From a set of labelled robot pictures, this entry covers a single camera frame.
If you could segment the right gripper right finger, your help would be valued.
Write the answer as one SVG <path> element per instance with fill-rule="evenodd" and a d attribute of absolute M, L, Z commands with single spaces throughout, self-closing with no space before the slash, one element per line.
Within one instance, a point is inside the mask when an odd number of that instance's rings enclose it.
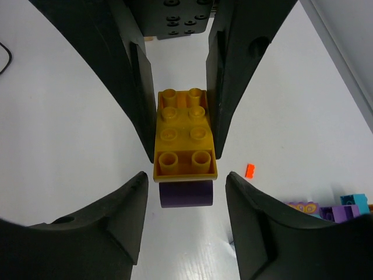
<path fill-rule="evenodd" d="M 371 214 L 325 221 L 233 171 L 226 197 L 241 279 L 372 279 Z"/>

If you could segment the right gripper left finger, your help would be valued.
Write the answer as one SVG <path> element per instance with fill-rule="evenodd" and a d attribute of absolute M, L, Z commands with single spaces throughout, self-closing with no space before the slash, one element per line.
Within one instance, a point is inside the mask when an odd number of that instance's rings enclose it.
<path fill-rule="evenodd" d="M 141 171 L 53 223 L 1 220 L 1 279 L 130 279 L 139 258 L 148 186 Z"/>

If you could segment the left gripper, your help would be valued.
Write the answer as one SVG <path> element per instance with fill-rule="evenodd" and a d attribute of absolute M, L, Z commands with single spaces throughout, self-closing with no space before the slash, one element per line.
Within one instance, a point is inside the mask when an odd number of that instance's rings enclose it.
<path fill-rule="evenodd" d="M 294 0 L 220 1 L 209 34 L 207 100 L 216 157 L 233 114 Z M 213 0 L 32 1 L 85 60 L 154 161 L 156 105 L 144 37 L 203 33 Z"/>

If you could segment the lavender lego stack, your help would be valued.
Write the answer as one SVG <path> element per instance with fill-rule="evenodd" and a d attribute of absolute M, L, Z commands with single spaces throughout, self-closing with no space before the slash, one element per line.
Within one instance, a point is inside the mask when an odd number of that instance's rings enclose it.
<path fill-rule="evenodd" d="M 359 217 L 357 205 L 320 207 L 316 202 L 287 202 L 288 206 L 305 214 L 335 223 L 343 223 Z"/>

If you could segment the small orange lego piece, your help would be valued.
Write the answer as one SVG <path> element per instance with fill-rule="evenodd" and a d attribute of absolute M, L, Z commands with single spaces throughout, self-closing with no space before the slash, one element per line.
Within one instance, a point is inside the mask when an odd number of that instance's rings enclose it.
<path fill-rule="evenodd" d="M 247 165 L 247 169 L 246 169 L 245 177 L 246 177 L 247 179 L 253 179 L 254 174 L 255 174 L 255 165 L 249 163 L 249 164 Z"/>

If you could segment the dark purple lego plate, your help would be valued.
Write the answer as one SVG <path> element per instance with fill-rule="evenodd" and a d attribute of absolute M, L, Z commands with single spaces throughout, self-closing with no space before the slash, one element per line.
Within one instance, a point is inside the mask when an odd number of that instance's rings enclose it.
<path fill-rule="evenodd" d="M 205 207 L 213 205 L 213 181 L 159 183 L 162 208 Z"/>

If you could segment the yellow lego brick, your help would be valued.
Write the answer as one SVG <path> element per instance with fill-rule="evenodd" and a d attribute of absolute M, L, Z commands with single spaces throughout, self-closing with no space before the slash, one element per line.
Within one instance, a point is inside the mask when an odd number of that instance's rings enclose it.
<path fill-rule="evenodd" d="M 157 183 L 217 179 L 205 90 L 158 93 L 153 179 Z"/>

